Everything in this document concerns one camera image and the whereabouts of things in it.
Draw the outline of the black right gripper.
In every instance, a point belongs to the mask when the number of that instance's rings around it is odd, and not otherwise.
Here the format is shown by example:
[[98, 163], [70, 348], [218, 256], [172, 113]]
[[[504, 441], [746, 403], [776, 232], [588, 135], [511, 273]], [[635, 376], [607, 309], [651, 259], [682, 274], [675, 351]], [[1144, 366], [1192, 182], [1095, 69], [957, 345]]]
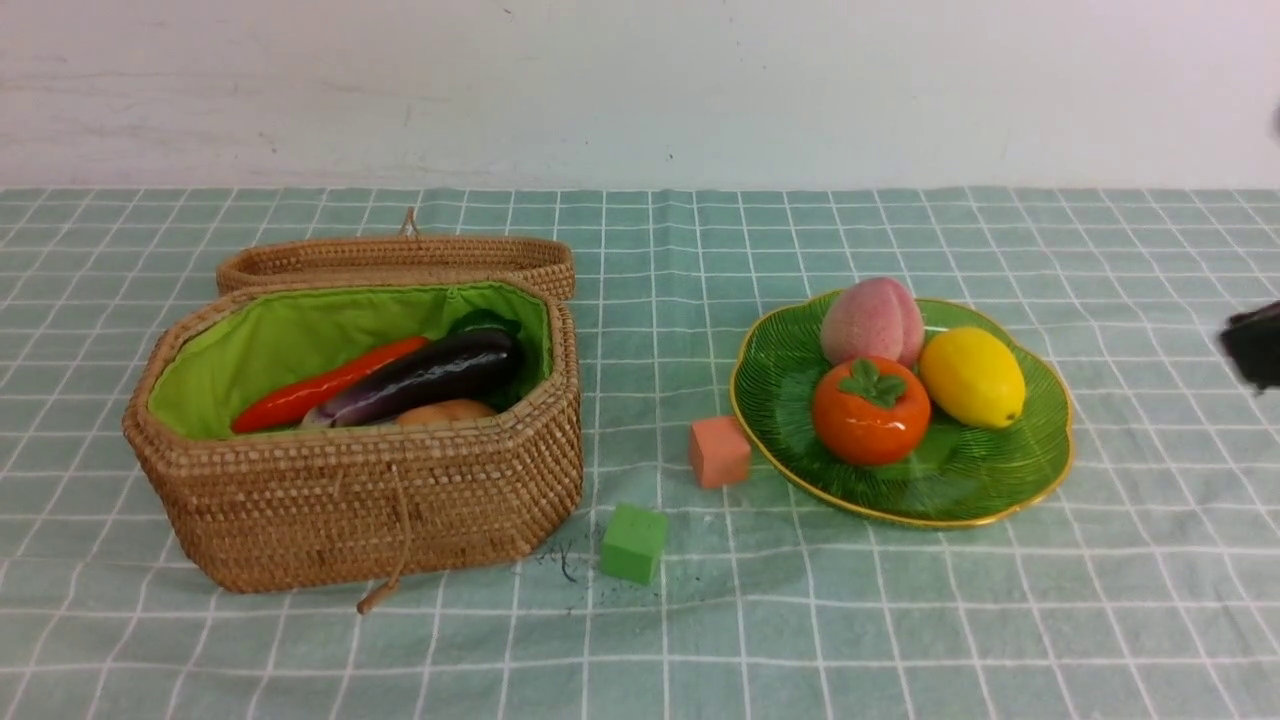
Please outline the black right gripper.
[[1256, 393], [1279, 387], [1277, 300], [1231, 314], [1220, 331], [1220, 346], [1242, 382]]

